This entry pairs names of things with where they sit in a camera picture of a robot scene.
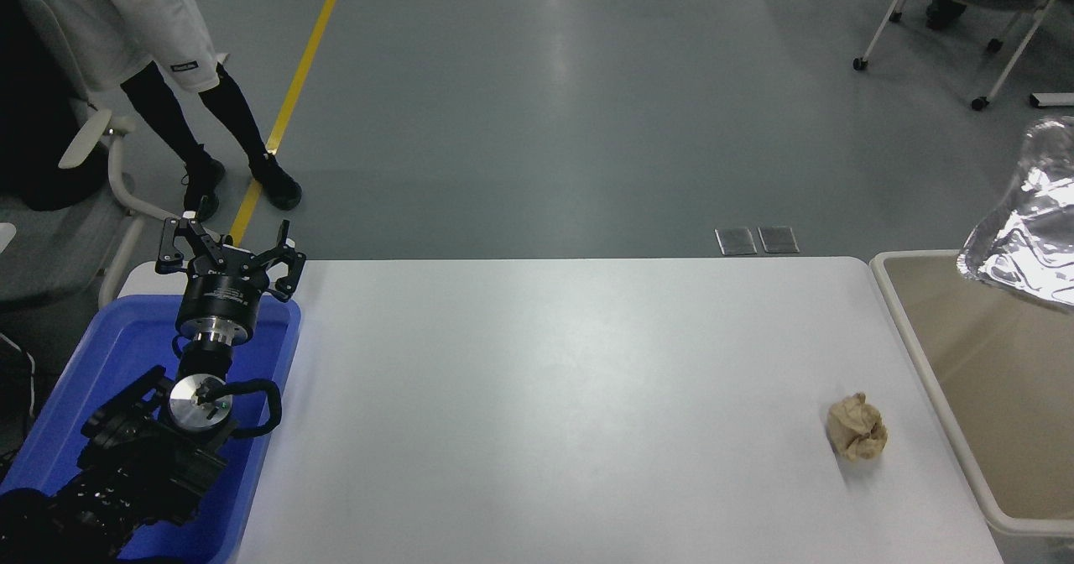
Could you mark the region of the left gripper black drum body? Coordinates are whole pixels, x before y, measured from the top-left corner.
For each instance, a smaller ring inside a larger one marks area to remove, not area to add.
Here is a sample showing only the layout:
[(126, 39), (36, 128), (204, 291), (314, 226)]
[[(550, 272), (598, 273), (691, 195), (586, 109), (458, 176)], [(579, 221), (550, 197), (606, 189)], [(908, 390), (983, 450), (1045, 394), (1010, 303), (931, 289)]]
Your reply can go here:
[(262, 267), (223, 270), (211, 265), (211, 259), (193, 258), (188, 265), (188, 283), (177, 316), (178, 330), (192, 330), (195, 320), (220, 318), (244, 330), (253, 330), (263, 293), (268, 289), (268, 274)]

